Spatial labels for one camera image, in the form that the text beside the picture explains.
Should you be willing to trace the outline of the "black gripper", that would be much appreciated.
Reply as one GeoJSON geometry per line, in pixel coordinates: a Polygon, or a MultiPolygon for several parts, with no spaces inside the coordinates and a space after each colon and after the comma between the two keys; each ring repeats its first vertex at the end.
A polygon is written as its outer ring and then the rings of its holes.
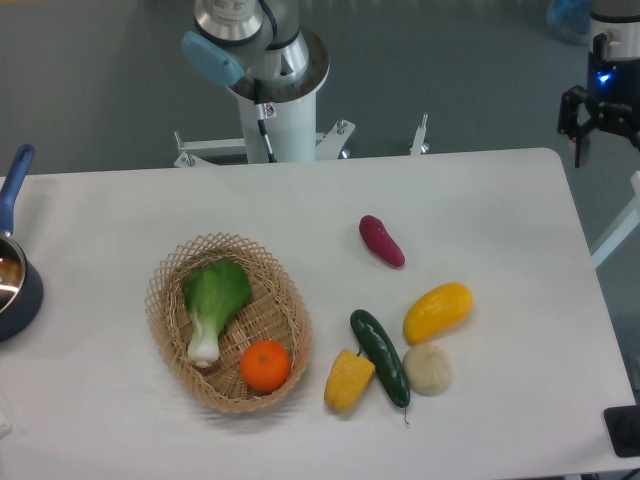
{"type": "Polygon", "coordinates": [[[582,142],[594,129],[617,136],[639,135],[639,55],[614,51],[615,30],[594,36],[588,55],[587,90],[574,86],[561,95],[557,132],[574,144],[574,167],[581,166],[582,142]],[[581,107],[589,118],[579,123],[581,107]]]}

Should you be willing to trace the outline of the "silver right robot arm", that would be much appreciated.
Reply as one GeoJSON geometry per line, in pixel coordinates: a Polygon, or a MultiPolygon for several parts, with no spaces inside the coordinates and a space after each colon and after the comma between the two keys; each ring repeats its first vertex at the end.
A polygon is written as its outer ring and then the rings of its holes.
{"type": "Polygon", "coordinates": [[[598,129],[639,143],[639,3],[591,3],[585,106],[598,129]]]}

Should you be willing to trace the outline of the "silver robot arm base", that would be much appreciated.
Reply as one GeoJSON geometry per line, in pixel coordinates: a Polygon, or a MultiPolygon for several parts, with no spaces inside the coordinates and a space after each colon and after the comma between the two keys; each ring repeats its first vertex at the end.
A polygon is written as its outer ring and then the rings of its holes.
{"type": "Polygon", "coordinates": [[[181,47],[208,81],[256,104],[317,92],[329,73],[323,41],[300,23],[298,1],[211,0],[194,4],[181,47]]]}

